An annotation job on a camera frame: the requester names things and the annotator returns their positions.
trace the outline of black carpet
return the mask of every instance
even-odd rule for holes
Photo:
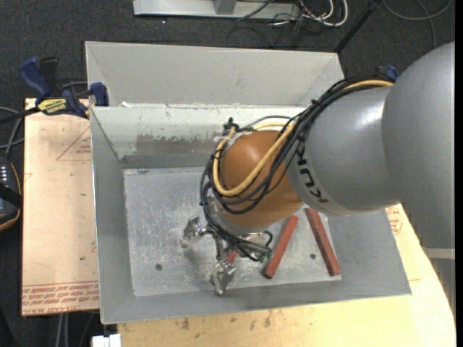
[[[369,0],[347,0],[349,19],[342,27],[321,29],[316,24],[307,24],[299,31],[294,24],[275,28],[252,20],[134,17],[132,1],[0,0],[0,106],[21,110],[22,100],[36,95],[18,74],[21,63],[31,56],[57,56],[61,78],[84,80],[83,44],[87,40],[333,51]],[[448,0],[420,1],[432,14]],[[413,0],[387,2],[402,14],[424,15],[422,7]],[[391,64],[402,73],[433,45],[454,41],[455,0],[432,23],[435,44],[429,20],[403,20],[380,5],[342,51],[344,74],[372,74],[378,65],[384,64]],[[13,123],[0,126],[0,144],[7,142],[12,127]],[[10,159],[22,176],[22,145],[13,148]],[[20,316],[21,230],[22,223],[18,222],[0,232],[0,308],[20,346],[54,346],[59,316]],[[78,346],[90,316],[88,313],[69,316],[70,346]],[[93,317],[87,334],[102,332],[98,318]]]

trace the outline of red wooden stick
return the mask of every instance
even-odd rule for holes
[[[325,228],[321,223],[320,215],[313,208],[306,208],[305,215],[309,220],[310,227],[312,228],[313,235],[317,241],[318,248],[320,248],[321,255],[325,261],[329,274],[331,276],[339,275],[341,273],[341,267],[339,266],[333,247],[326,235]]]
[[[238,255],[238,252],[237,252],[237,251],[233,251],[233,252],[230,252],[228,256],[226,256],[226,258],[227,258],[228,261],[230,262],[230,265],[233,265],[233,262],[234,262],[235,259],[237,258],[237,255]]]
[[[273,253],[273,257],[267,264],[267,268],[263,272],[263,275],[267,279],[272,279],[275,276],[276,270],[280,265],[281,258],[283,258],[284,252],[288,247],[288,243],[291,240],[292,234],[297,225],[297,221],[299,218],[297,216],[291,216],[283,228],[283,232],[280,235],[280,239],[278,240],[278,244],[276,245],[275,252]]]

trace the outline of cardboard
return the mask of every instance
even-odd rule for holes
[[[25,119],[23,191],[22,315],[99,308],[88,120]]]

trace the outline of robotic hand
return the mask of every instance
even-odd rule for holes
[[[225,256],[233,250],[271,257],[252,235],[303,202],[332,215],[400,202],[428,255],[454,259],[454,57],[450,43],[395,83],[343,80],[290,119],[243,127],[230,119],[200,184],[208,222],[200,235],[227,244],[220,271],[232,274]]]

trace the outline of cable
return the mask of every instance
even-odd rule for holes
[[[264,165],[271,158],[271,156],[275,153],[275,151],[278,149],[281,143],[288,137],[292,129],[293,129],[293,126],[289,125],[286,128],[286,131],[274,142],[274,144],[270,147],[268,152],[263,156],[262,160],[260,160],[260,162],[256,165],[256,167],[254,167],[254,169],[251,171],[249,176],[245,180],[243,180],[237,187],[230,189],[230,190],[224,189],[221,185],[221,182],[218,179],[218,155],[216,153],[216,158],[214,158],[214,162],[213,162],[213,180],[214,180],[214,184],[216,185],[216,190],[220,194],[226,197],[233,197],[233,196],[237,196],[243,193],[243,191],[245,191],[249,187],[249,185],[252,184],[252,181],[260,173]],[[222,140],[222,142],[218,146],[218,149],[221,149],[227,142],[228,142],[228,139]]]
[[[66,313],[66,320],[64,322],[64,345],[69,347],[69,312]]]
[[[5,157],[6,157],[6,158],[9,157],[9,152],[11,151],[12,146],[13,146],[13,140],[14,140],[14,138],[16,137],[17,131],[19,130],[19,128],[20,128],[20,126],[21,126],[21,122],[22,122],[22,119],[18,119],[18,120],[16,121],[16,124],[14,125],[13,131],[12,131],[12,133],[11,133],[10,136],[9,136],[7,148],[6,148],[6,150],[5,150]]]
[[[61,339],[61,326],[63,325],[63,315],[59,315],[58,330],[56,331],[56,342],[55,347],[59,347],[59,340]]]
[[[438,15],[444,13],[449,8],[449,6],[450,6],[450,4],[452,2],[452,0],[448,0],[447,4],[445,5],[444,8],[442,8],[441,10],[439,10],[436,13],[429,14],[427,9],[421,4],[421,2],[419,0],[415,0],[415,1],[423,8],[423,11],[426,13],[425,17],[408,17],[407,15],[402,15],[402,14],[397,13],[394,10],[392,10],[388,6],[388,4],[386,4],[386,1],[383,1],[383,5],[387,10],[390,11],[390,13],[392,13],[393,15],[395,15],[398,18],[402,18],[403,20],[430,20],[431,18],[437,17]]]
[[[424,11],[424,13],[425,13],[426,15],[429,16],[428,10],[427,10],[426,7],[423,5],[423,3],[422,3],[420,0],[415,0],[415,1],[417,2],[418,5],[420,5],[420,7],[421,7],[421,9]],[[398,18],[402,18],[403,20],[411,20],[411,19],[409,19],[409,18],[407,18],[407,17],[405,17],[405,16],[401,16],[401,15],[397,14],[397,13],[394,12],[393,10],[390,10],[389,7],[388,7],[386,4],[384,4],[384,6],[385,6],[385,8],[386,8],[387,10],[390,11],[390,13],[392,13],[392,14],[395,15],[395,16],[397,16]],[[430,27],[431,27],[431,32],[432,32],[432,35],[433,35],[433,48],[435,48],[435,47],[436,47],[436,41],[437,41],[437,40],[436,40],[436,29],[434,28],[433,20],[431,19],[431,17],[426,17],[425,19],[429,20],[429,25],[430,25]]]
[[[77,345],[77,347],[82,347],[82,344],[84,343],[84,340],[85,340],[88,328],[90,327],[90,324],[92,322],[92,319],[93,319],[93,313],[90,313],[90,317],[88,318],[87,324],[85,324],[84,330],[82,332],[82,337],[80,337],[80,342]]]
[[[316,117],[321,114],[321,112],[329,106],[331,103],[336,101],[337,99],[350,94],[356,91],[371,89],[378,86],[387,86],[391,85],[391,81],[385,81],[383,76],[374,76],[374,77],[358,77],[356,79],[348,79],[342,80],[335,84],[333,84],[318,100],[313,100],[312,104],[307,107],[304,111],[300,112],[294,117],[286,117],[281,116],[287,120],[287,122],[282,126],[281,123],[278,123],[276,126],[281,128],[279,135],[269,149],[267,153],[270,152],[272,148],[279,148],[279,151],[276,153],[275,158],[272,161],[271,167],[269,168],[268,173],[263,177],[263,179],[259,182],[256,187],[252,188],[251,192],[248,192],[244,197],[227,197],[225,194],[220,193],[216,183],[219,182],[217,179],[217,175],[215,168],[218,167],[218,162],[223,156],[225,151],[226,144],[229,140],[235,136],[237,130],[241,130],[238,125],[233,124],[233,120],[230,119],[229,123],[225,125],[226,129],[223,133],[223,139],[218,144],[215,153],[211,156],[209,161],[206,163],[204,168],[203,174],[201,175],[200,179],[200,205],[203,206],[204,216],[210,226],[210,230],[208,234],[216,233],[219,237],[226,241],[230,248],[235,248],[239,254],[243,257],[247,257],[252,261],[259,261],[262,257],[268,257],[271,255],[273,250],[268,246],[271,243],[271,239],[273,238],[272,234],[269,235],[269,240],[265,246],[252,243],[242,237],[235,236],[224,228],[221,227],[221,224],[217,221],[215,214],[211,211],[212,204],[210,204],[210,199],[212,197],[215,199],[216,203],[220,205],[225,211],[234,214],[240,215],[251,211],[254,207],[256,207],[262,199],[276,186],[281,182],[282,177],[286,173],[286,170],[293,160],[296,151],[300,149],[300,145],[302,144],[303,138],[308,133],[312,123],[315,121]],[[274,119],[280,118],[275,116],[267,116],[261,119],[258,119],[250,124],[247,125],[247,129],[253,127],[254,125],[258,124],[258,122],[263,121],[265,119]],[[263,125],[258,125],[254,127],[254,129],[258,129],[260,127],[265,127],[271,124],[273,126],[274,122],[265,123]],[[279,140],[283,140],[281,143],[282,145],[277,145]],[[291,153],[291,159],[288,162],[288,156]],[[273,178],[276,176],[276,172],[279,169],[280,165],[286,161],[286,167],[281,176],[278,177],[278,181],[276,184],[271,188],[271,183]],[[251,181],[247,182],[243,191],[249,189],[250,185],[254,182],[255,177],[251,177],[251,174],[247,177],[247,179],[251,179]],[[209,191],[213,193],[212,196],[208,196]],[[248,202],[249,205],[246,207],[240,207],[239,209],[231,208],[231,206]]]
[[[331,6],[333,7],[333,1],[332,0],[329,0],[329,1],[330,1]],[[303,14],[302,16],[304,18],[308,18],[310,20],[315,20],[315,21],[321,23],[324,26],[328,26],[328,27],[341,26],[347,21],[347,18],[349,17],[349,6],[347,4],[347,0],[341,0],[341,2],[343,4],[343,8],[344,8],[344,18],[340,22],[326,22],[326,19],[333,14],[333,10],[330,11],[330,13],[329,13],[329,15],[327,17],[324,17],[323,14],[321,16],[317,17],[312,12],[310,12],[309,10],[307,10],[307,12],[305,14]]]
[[[3,106],[0,106],[0,111],[5,111],[5,112],[9,112],[9,113],[13,113],[13,114],[17,114],[19,113],[18,111],[12,109],[12,108],[8,108],[8,107],[3,107]],[[20,140],[17,140],[15,142],[13,142],[14,138],[16,137],[16,134],[17,134],[17,131],[19,130],[20,128],[20,125],[21,125],[21,122],[22,122],[22,118],[21,119],[18,119],[16,121],[16,124],[15,126],[13,127],[13,130],[12,130],[12,133],[10,134],[9,136],[9,141],[7,144],[4,144],[4,145],[0,145],[0,149],[6,149],[5,151],[5,156],[8,158],[9,156],[9,152],[11,150],[11,148],[14,146],[14,145],[18,145],[20,144],[21,142],[24,141],[24,139],[20,139]]]
[[[262,12],[268,5],[270,5],[271,3],[273,3],[275,0],[269,0],[267,1],[266,3],[264,3],[264,5],[262,5],[259,9],[256,9],[254,12],[252,13],[249,13],[247,15],[245,15],[244,17],[241,17],[238,19],[238,22],[239,21],[242,21],[242,20],[247,20],[251,17],[254,17],[257,13],[260,13]]]
[[[385,80],[365,80],[365,81],[360,81],[360,82],[354,82],[351,85],[346,86],[344,89],[351,89],[353,87],[357,86],[392,86],[394,83],[391,81],[385,81]]]
[[[330,12],[327,14],[327,13],[323,13],[319,16],[316,16],[314,15],[310,9],[306,6],[306,4],[302,1],[302,0],[298,0],[299,2],[299,5],[301,6],[302,10],[305,11],[305,14],[311,16],[311,18],[313,20],[318,20],[319,22],[322,22],[323,20],[326,20],[328,19],[329,17],[331,17],[331,15],[333,14],[334,12],[334,4],[333,4],[333,0],[328,0],[329,3],[330,3]]]

